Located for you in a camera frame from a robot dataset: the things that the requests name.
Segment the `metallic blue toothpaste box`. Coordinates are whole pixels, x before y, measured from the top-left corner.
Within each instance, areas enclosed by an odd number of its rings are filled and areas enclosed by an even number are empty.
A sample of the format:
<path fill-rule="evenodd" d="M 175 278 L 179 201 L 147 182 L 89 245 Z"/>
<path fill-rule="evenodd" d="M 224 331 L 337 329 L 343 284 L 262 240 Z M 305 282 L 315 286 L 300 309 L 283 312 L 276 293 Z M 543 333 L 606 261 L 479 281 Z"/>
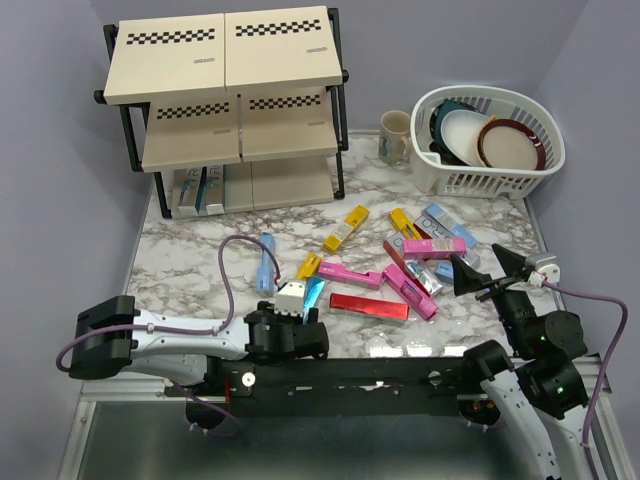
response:
<path fill-rule="evenodd" d="M 189 168 L 174 172 L 173 207 L 182 217 L 199 215 L 203 194 L 203 168 Z"/>
<path fill-rule="evenodd" d="M 319 298 L 322 295 L 326 281 L 319 276 L 311 276 L 306 283 L 306 291 L 304 297 L 303 322 L 307 323 L 310 318 L 310 311 L 316 307 Z"/>
<path fill-rule="evenodd" d="M 224 167 L 210 166 L 201 183 L 202 197 L 199 205 L 200 215 L 220 215 L 225 212 Z"/>

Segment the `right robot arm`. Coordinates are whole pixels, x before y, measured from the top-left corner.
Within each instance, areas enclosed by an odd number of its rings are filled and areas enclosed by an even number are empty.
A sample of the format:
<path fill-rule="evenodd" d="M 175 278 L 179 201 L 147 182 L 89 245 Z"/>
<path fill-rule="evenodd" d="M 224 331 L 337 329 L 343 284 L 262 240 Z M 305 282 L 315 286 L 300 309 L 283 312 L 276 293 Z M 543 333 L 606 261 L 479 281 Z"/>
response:
<path fill-rule="evenodd" d="M 490 340 L 467 350 L 461 382 L 483 391 L 497 406 L 533 474 L 593 479 L 597 470 L 588 461 L 584 427 L 589 397 L 573 363 L 587 352 L 581 320 L 564 310 L 539 315 L 528 294 L 514 287 L 520 282 L 557 285 L 558 260 L 551 254 L 525 257 L 498 244 L 492 249 L 504 277 L 482 274 L 453 255 L 454 293 L 492 302 L 511 348 Z"/>

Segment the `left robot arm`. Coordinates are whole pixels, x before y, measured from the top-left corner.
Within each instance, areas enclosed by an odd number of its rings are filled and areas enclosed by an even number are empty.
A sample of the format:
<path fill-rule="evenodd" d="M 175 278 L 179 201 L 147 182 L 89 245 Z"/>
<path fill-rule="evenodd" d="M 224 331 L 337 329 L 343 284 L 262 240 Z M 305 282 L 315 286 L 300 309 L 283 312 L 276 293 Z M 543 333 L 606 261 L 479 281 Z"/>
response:
<path fill-rule="evenodd" d="M 269 302 L 230 321 L 171 317 L 140 310 L 135 298 L 119 295 L 81 312 L 74 340 L 58 353 L 58 370 L 79 380 L 104 380 L 122 371 L 168 379 L 201 395 L 222 380 L 209 362 L 249 361 L 278 365 L 288 360 L 322 359 L 329 352 L 325 325 L 283 315 Z"/>

